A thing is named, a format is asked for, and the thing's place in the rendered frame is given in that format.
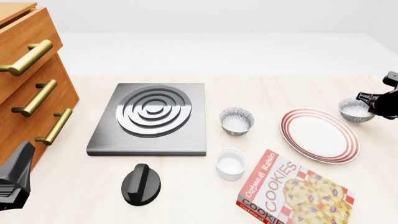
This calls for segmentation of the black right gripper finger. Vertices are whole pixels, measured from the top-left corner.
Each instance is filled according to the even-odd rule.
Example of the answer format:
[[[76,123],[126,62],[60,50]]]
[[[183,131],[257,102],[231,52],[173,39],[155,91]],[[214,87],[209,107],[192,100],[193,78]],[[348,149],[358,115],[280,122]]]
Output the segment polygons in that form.
[[[398,118],[398,90],[371,95],[368,111],[386,119]]]

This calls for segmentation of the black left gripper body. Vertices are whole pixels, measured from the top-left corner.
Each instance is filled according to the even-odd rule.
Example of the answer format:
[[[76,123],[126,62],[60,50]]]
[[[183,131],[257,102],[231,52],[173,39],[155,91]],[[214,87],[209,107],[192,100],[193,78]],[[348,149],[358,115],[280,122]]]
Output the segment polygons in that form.
[[[15,184],[0,179],[0,210],[21,209],[30,195],[30,182]]]

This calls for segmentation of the round black stove knob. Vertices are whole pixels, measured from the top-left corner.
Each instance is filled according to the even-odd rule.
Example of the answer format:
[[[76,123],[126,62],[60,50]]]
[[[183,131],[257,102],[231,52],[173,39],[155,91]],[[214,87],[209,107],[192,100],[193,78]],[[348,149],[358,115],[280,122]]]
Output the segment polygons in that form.
[[[140,207],[154,201],[161,190],[158,173],[147,164],[137,164],[133,171],[124,178],[121,193],[124,200]]]

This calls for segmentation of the white plate with red rings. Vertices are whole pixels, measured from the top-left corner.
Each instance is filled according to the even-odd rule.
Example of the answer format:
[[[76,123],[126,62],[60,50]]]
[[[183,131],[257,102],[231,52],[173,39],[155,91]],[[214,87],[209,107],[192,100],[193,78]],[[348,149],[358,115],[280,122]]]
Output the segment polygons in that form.
[[[310,108],[283,115],[280,131],[296,151],[326,164],[347,164],[361,152],[356,133],[337,117]]]

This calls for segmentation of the oatmeal raisin cookies box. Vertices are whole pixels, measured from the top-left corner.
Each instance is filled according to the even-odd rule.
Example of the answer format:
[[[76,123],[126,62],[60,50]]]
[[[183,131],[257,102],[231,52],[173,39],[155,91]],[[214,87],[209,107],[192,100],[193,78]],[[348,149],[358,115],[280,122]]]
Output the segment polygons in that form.
[[[266,150],[236,205],[264,224],[348,224],[354,193]]]

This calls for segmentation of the small white ramekin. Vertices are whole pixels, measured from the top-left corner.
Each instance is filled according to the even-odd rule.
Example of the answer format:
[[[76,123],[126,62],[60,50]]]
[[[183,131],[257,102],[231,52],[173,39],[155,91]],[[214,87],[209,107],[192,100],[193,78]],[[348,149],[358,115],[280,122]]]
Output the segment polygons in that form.
[[[246,156],[239,149],[224,148],[217,154],[215,164],[216,171],[222,179],[238,180],[246,169]]]

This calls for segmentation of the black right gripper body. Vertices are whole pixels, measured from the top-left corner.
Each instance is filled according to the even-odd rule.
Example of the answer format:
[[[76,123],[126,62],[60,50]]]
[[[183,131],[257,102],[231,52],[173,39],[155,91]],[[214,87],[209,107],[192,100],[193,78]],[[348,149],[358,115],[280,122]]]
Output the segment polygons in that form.
[[[384,94],[372,94],[372,93],[358,93],[357,100],[365,102],[367,105],[385,104],[386,97]]]

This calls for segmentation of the wooden cabinet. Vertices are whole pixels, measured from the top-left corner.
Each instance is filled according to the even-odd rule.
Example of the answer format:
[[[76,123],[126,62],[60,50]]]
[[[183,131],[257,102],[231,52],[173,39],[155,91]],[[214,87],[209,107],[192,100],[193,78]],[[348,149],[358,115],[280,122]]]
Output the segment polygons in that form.
[[[19,20],[35,9],[41,8],[38,8],[34,2],[0,2],[0,29]]]

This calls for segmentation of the patterned black and white bowl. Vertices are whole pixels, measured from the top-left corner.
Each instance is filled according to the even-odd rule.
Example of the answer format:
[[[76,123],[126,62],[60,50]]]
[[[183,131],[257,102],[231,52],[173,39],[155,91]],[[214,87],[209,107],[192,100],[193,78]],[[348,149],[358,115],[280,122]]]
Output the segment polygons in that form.
[[[254,126],[254,116],[243,108],[226,108],[219,115],[222,129],[231,136],[242,136]]]
[[[361,100],[347,98],[338,103],[340,115],[352,123],[365,123],[376,115],[369,112],[369,106]]]

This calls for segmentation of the flat black stove plate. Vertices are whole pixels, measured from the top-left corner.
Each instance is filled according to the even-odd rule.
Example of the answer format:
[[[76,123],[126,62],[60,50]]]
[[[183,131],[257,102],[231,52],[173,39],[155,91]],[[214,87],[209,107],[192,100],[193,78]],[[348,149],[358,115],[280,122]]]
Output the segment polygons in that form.
[[[204,83],[118,83],[89,156],[205,156]]]

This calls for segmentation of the wooden drawer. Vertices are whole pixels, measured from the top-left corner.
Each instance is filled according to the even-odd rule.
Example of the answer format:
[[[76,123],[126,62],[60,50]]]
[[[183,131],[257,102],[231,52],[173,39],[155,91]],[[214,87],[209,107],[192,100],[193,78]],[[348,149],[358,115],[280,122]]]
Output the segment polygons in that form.
[[[0,65],[12,65],[29,52],[29,44],[50,40],[53,47],[21,76],[0,72],[0,104],[26,82],[63,44],[46,8],[35,9],[0,29]]]
[[[44,83],[47,83],[49,80],[56,80],[57,84],[62,80],[67,80],[75,91],[58,55],[54,55],[53,57],[51,57],[51,59],[49,59],[40,69],[38,69],[28,80],[26,80],[26,82],[42,80],[44,81]]]
[[[35,138],[45,138],[50,134],[60,119],[53,114],[61,114],[67,108],[72,110],[79,100],[70,83],[62,80],[31,117],[12,113],[11,108],[25,106],[39,92],[36,83],[44,81],[26,82],[0,105],[0,166],[23,141],[29,141],[35,147],[32,161],[32,166],[35,166],[48,145],[45,141],[36,142]]]

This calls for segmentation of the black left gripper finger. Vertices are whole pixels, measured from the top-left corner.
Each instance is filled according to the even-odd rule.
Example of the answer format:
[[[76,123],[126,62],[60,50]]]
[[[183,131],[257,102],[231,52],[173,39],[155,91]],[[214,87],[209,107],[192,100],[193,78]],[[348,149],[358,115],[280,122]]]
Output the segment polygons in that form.
[[[34,152],[35,147],[24,141],[0,166],[0,194],[11,194],[15,189],[30,192],[30,167]]]

